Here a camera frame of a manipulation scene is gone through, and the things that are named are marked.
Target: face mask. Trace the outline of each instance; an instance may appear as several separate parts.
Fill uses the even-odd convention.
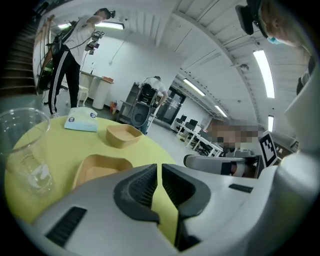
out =
[[[274,44],[274,45],[283,44],[283,42],[278,41],[275,37],[272,37],[272,38],[268,37],[267,39],[271,44]]]

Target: clear plastic cup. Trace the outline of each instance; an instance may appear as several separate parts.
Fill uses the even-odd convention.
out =
[[[34,108],[0,114],[0,160],[32,194],[42,195],[53,187],[45,138],[49,128],[49,117]]]

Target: ceiling light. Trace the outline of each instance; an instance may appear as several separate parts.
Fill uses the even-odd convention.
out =
[[[60,29],[62,29],[62,30],[65,29],[65,28],[67,28],[67,27],[69,27],[69,26],[71,26],[70,23],[58,25],[58,27],[59,27]]]
[[[194,84],[192,84],[188,79],[185,78],[183,79],[183,81],[192,89],[194,89],[198,94],[200,94],[201,96],[205,96],[205,94],[202,91],[200,91]]]
[[[225,112],[222,111],[222,109],[221,109],[219,106],[215,105],[215,108],[216,108],[217,110],[219,110],[219,112],[220,112],[225,118],[227,118],[227,115],[225,114]]]
[[[118,29],[118,30],[123,30],[125,28],[125,25],[123,23],[117,23],[117,22],[101,22],[97,25],[96,27],[103,27],[103,28],[112,28],[112,29]]]
[[[274,130],[274,117],[272,115],[268,116],[268,130],[270,133]]]
[[[262,73],[262,77],[264,80],[264,86],[266,90],[266,96],[268,98],[275,98],[275,88],[274,81],[272,79],[272,74],[270,70],[270,66],[267,60],[267,56],[264,50],[257,50],[253,52],[253,55],[258,62],[259,68]]]

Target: yellow table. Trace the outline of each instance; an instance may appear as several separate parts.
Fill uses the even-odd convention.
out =
[[[5,195],[11,212],[29,223],[34,221],[44,209],[71,191],[76,171],[82,160],[89,155],[125,158],[133,167],[158,164],[158,187],[153,196],[152,210],[160,216],[159,229],[174,243],[178,212],[162,187],[159,168],[161,164],[175,164],[172,157],[144,135],[137,143],[124,149],[112,147],[106,140],[106,128],[119,125],[114,121],[97,118],[98,132],[87,132],[64,129],[66,119],[66,116],[52,119],[46,135],[45,150],[54,182],[54,189],[49,195],[41,199],[30,195],[17,184],[12,173],[5,172]]]

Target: white shirt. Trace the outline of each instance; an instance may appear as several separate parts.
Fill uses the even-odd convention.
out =
[[[81,65],[82,57],[91,35],[95,31],[91,24],[87,24],[87,20],[90,17],[91,15],[82,16],[69,38],[64,42],[64,45],[70,49],[72,56],[79,65]]]
[[[154,77],[148,78],[147,80],[145,80],[145,82],[143,82],[143,84],[151,85],[152,88],[158,90],[158,92],[162,94],[167,91],[162,82],[158,79],[155,79]]]

